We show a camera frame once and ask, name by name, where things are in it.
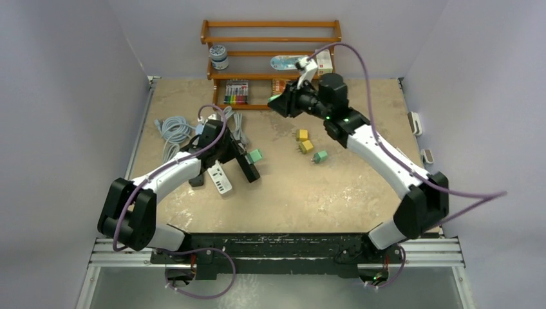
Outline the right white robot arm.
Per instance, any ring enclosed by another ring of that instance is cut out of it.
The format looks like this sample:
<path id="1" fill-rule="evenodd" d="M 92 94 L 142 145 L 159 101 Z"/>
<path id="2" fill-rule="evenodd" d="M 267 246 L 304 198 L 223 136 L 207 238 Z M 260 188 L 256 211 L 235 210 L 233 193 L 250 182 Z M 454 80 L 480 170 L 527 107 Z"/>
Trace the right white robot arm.
<path id="1" fill-rule="evenodd" d="M 330 138 L 360 156 L 397 193 L 400 204 L 392 219 L 369 231 L 361 245 L 366 260 L 380 260 L 388 247 L 421 236 L 447 216 L 447 177 L 415 165 L 374 132 L 370 120 L 350 107 L 348 86 L 339 74 L 323 75 L 316 88 L 309 81 L 289 82 L 267 106 L 285 118 L 308 113 L 323 120 Z"/>

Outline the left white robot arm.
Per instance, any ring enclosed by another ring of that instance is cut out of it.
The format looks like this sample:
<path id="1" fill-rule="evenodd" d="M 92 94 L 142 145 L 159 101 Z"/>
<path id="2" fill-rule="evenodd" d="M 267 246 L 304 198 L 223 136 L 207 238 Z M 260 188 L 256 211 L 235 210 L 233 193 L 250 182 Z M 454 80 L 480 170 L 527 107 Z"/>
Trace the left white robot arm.
<path id="1" fill-rule="evenodd" d="M 208 120 L 195 144 L 182 148 L 170 161 L 133 180 L 117 178 L 111 184 L 97 223 L 99 233 L 123 247 L 165 249 L 175 263 L 185 263 L 192 246 L 186 232 L 156 221 L 157 205 L 172 191 L 207 172 L 215 163 L 237 160 L 247 181 L 260 175 L 225 122 Z"/>

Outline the yellow plug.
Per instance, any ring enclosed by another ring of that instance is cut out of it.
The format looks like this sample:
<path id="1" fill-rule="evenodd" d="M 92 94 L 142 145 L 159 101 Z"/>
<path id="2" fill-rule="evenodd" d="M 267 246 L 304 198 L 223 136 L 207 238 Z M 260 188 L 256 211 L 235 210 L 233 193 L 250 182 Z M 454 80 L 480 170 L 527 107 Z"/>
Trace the yellow plug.
<path id="1" fill-rule="evenodd" d="M 309 132 L 306 129 L 297 129 L 295 132 L 295 139 L 298 142 L 304 142 L 309 140 Z"/>
<path id="2" fill-rule="evenodd" d="M 302 155 L 306 155 L 314 150 L 314 145 L 310 140 L 301 141 L 297 146 Z"/>

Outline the green plug black strip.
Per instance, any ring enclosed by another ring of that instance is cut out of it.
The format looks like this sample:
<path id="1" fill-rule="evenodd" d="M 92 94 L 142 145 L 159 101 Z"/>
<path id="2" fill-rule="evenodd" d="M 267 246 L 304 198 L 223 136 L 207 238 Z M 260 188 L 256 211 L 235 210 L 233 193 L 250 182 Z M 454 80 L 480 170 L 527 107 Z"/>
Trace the green plug black strip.
<path id="1" fill-rule="evenodd" d="M 268 104 L 270 104 L 271 102 L 277 100 L 278 98 L 281 98 L 282 95 L 274 95 L 274 96 L 271 96 L 269 99 L 268 99 Z"/>
<path id="2" fill-rule="evenodd" d="M 247 153 L 247 157 L 251 164 L 255 164 L 256 162 L 263 159 L 262 152 L 259 149 L 254 149 L 251 152 Z"/>

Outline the black power strip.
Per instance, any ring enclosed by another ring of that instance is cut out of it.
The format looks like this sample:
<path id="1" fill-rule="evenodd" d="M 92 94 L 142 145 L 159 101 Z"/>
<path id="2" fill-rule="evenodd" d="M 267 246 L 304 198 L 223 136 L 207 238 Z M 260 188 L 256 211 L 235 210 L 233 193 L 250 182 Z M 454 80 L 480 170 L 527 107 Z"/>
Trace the black power strip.
<path id="1" fill-rule="evenodd" d="M 239 154 L 236 157 L 236 160 L 249 183 L 255 182 L 256 180 L 260 179 L 260 174 L 256 166 L 254 165 L 254 162 L 249 158 L 249 155 L 247 153 Z"/>
<path id="2" fill-rule="evenodd" d="M 204 175 L 198 175 L 189 180 L 189 185 L 191 187 L 201 187 L 204 185 Z"/>

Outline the white power strip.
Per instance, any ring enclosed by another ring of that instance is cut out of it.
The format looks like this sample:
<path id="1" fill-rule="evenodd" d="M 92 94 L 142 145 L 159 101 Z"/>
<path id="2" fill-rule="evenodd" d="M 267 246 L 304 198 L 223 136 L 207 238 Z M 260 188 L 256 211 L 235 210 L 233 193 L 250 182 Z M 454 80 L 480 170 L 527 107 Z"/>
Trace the white power strip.
<path id="1" fill-rule="evenodd" d="M 212 167 L 208 168 L 207 172 L 217 191 L 221 195 L 225 195 L 232 191 L 232 184 L 219 162 L 216 162 Z"/>

